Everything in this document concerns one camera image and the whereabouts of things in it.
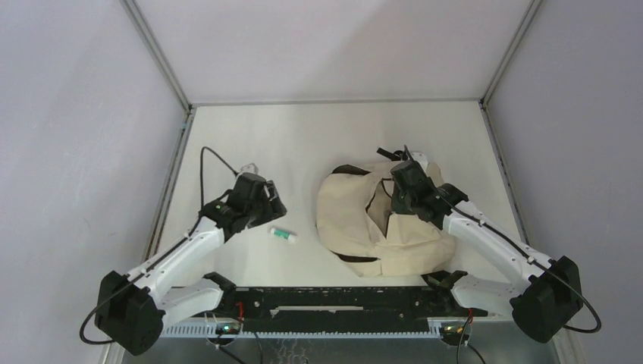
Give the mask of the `beige canvas backpack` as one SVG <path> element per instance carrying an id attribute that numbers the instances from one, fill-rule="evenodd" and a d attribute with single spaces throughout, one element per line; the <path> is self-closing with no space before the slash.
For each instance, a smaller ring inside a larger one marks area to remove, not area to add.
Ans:
<path id="1" fill-rule="evenodd" d="M 455 238 L 396 202 L 391 169 L 408 156 L 378 153 L 385 161 L 340 165 L 321 182 L 315 221 L 321 243 L 360 277 L 441 270 L 456 254 Z"/>

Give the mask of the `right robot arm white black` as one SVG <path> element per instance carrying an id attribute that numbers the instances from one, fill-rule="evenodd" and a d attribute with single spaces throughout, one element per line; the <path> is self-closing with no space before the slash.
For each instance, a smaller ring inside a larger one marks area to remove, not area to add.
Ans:
<path id="1" fill-rule="evenodd" d="M 465 308 L 510 317 L 519 329 L 547 343 L 583 308 L 579 267 L 566 256 L 553 259 L 515 241 L 487 219 L 469 197 L 452 184 L 440 186 L 408 158 L 391 169 L 394 208 L 433 224 L 472 247 L 505 282 L 455 271 L 440 282 L 438 305 L 447 315 Z"/>

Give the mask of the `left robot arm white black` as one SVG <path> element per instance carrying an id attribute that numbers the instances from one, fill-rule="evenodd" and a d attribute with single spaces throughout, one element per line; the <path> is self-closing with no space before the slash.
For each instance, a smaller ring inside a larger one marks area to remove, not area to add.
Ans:
<path id="1" fill-rule="evenodd" d="M 215 271 L 186 287 L 176 286 L 177 279 L 234 235 L 286 214 L 273 180 L 240 173 L 232 189 L 199 210 L 195 224 L 174 245 L 125 274 L 109 272 L 90 318 L 109 343 L 139 356 L 166 328 L 196 314 L 230 315 L 237 306 L 234 282 Z"/>

